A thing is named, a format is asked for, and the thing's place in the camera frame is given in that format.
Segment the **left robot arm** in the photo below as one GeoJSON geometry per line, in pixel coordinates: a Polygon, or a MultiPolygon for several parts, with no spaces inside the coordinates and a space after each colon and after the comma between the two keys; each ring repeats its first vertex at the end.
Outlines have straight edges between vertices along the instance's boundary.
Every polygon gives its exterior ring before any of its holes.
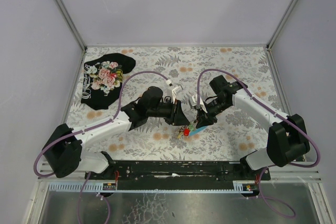
{"type": "Polygon", "coordinates": [[[112,158],[104,153],[85,149],[108,136],[132,131],[144,125],[148,118],[163,118],[168,125],[187,126],[189,121],[176,98],[181,86],[169,85],[167,96],[158,87],[149,87],[140,98],[121,107],[115,117],[76,128],[66,123],[56,127],[42,149],[53,175],[64,178],[83,168],[87,172],[103,173],[112,165],[112,158]]]}

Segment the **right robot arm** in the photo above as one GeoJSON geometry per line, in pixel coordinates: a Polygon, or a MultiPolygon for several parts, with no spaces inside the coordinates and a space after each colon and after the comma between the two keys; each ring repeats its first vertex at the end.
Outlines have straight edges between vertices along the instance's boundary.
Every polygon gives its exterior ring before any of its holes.
{"type": "Polygon", "coordinates": [[[253,118],[267,133],[267,146],[241,159],[251,170],[267,166],[284,167],[310,151],[305,137],[306,127],[301,116],[289,116],[263,104],[239,82],[228,82],[224,76],[215,77],[209,85],[215,93],[213,101],[201,102],[195,120],[196,129],[203,129],[217,122],[217,115],[235,106],[253,118]]]}

